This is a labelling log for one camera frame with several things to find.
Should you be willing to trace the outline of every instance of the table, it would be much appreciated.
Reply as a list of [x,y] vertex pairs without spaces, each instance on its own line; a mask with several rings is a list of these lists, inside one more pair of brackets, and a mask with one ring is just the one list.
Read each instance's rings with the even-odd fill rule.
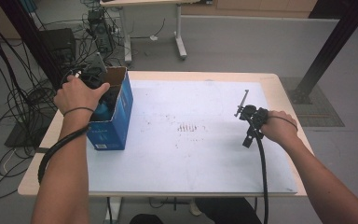
[[181,5],[185,3],[195,3],[199,0],[115,0],[110,2],[101,1],[102,7],[116,7],[118,9],[118,13],[120,15],[121,21],[121,29],[124,35],[124,60],[126,63],[132,62],[131,55],[131,38],[127,32],[126,27],[126,15],[124,12],[124,7],[131,6],[146,6],[146,5],[176,5],[176,32],[175,40],[176,45],[179,49],[179,53],[182,59],[185,59],[187,56],[185,45],[183,44],[182,36],[181,36],[181,14],[182,9]]
[[[165,80],[165,81],[205,81],[205,80],[213,80],[219,82],[255,82],[259,83],[264,95],[267,100],[268,108],[272,110],[284,110],[291,114],[294,119],[297,119],[296,114],[287,98],[287,95],[282,87],[282,84],[278,77],[273,74],[247,74],[247,73],[193,73],[193,72],[138,72],[138,71],[130,71],[129,72],[130,80]],[[45,135],[41,143],[41,147],[51,147],[54,143],[56,143],[60,128],[62,125],[62,114],[57,113],[54,120],[52,121],[50,127],[48,128],[48,132]],[[304,141],[304,144],[310,149],[310,144],[303,132],[303,129],[298,127],[298,135]],[[36,153],[28,171],[26,172],[24,178],[21,181],[19,186],[19,194],[21,195],[36,195],[38,192],[39,185],[37,183],[37,170],[39,163],[43,157],[43,154]],[[293,173],[294,179],[296,181],[296,193],[295,194],[280,194],[274,193],[270,194],[271,196],[306,196],[306,192],[304,190],[304,186],[299,178],[296,167],[293,165],[290,158],[285,155],[286,159],[289,162],[290,170]],[[91,158],[89,160],[89,170],[90,163],[93,163],[95,158]],[[89,172],[89,178],[92,179],[93,175]],[[209,192],[199,192],[199,191],[191,191],[188,190],[186,192],[182,191],[171,191],[171,192],[158,192],[152,190],[136,190],[136,191],[91,191],[90,195],[94,196],[259,196],[261,195],[261,191],[259,192],[218,192],[210,190]]]

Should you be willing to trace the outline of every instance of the gray floor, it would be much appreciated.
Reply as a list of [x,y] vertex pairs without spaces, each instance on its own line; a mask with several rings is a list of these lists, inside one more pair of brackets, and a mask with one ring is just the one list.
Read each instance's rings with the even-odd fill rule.
[[[130,70],[259,72],[275,73],[279,77],[303,77],[337,22],[183,17],[182,36],[188,54],[184,61],[178,56],[173,38],[168,37],[172,33],[168,27],[173,24],[166,21],[158,41],[132,41],[134,55]],[[159,26],[160,23],[153,27],[151,34]],[[15,60],[12,62],[13,66],[18,66]],[[32,64],[38,74],[35,62]],[[21,73],[18,79],[21,85],[27,86],[26,77]],[[7,110],[7,90],[2,83],[0,75],[0,116]],[[315,155],[358,196],[358,29],[328,68],[319,86],[345,127],[305,128],[306,135]],[[13,125],[13,119],[1,123],[0,159],[8,152],[3,142]],[[21,176],[4,181],[0,184],[0,195],[15,189],[20,181]],[[33,197],[17,193],[1,199],[0,223],[29,222],[33,203]],[[320,223],[307,198],[271,198],[269,206],[270,223]],[[91,199],[90,207],[92,223],[102,223],[104,198]],[[260,203],[258,215],[261,218],[262,207]],[[178,205],[177,211],[173,211],[170,204],[151,208],[148,200],[142,198],[124,199],[119,221],[129,223],[131,217],[139,213],[158,214],[165,223],[172,224],[212,223],[205,216],[190,215],[187,205]]]

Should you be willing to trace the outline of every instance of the whiteboard surface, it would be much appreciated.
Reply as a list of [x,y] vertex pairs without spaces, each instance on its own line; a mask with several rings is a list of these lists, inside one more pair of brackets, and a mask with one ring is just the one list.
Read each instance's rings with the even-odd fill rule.
[[[131,81],[133,106],[125,150],[97,151],[88,141],[89,191],[122,194],[249,195],[263,191],[257,143],[242,146],[246,105],[268,108],[256,82]],[[268,191],[296,193],[284,150],[262,140]]]

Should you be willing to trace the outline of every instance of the dark fabric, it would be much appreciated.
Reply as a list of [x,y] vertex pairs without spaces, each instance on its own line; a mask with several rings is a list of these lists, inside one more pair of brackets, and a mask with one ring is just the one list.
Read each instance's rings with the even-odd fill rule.
[[197,198],[196,205],[215,224],[261,224],[244,198]]
[[164,224],[156,215],[139,214],[133,217],[130,224]]

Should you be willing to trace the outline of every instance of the blue box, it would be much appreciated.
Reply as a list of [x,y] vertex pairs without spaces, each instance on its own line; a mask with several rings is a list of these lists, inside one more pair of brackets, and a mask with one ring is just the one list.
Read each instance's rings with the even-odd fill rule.
[[103,78],[118,91],[115,110],[110,120],[91,121],[87,137],[97,150],[123,150],[129,129],[132,91],[126,67],[109,67]]

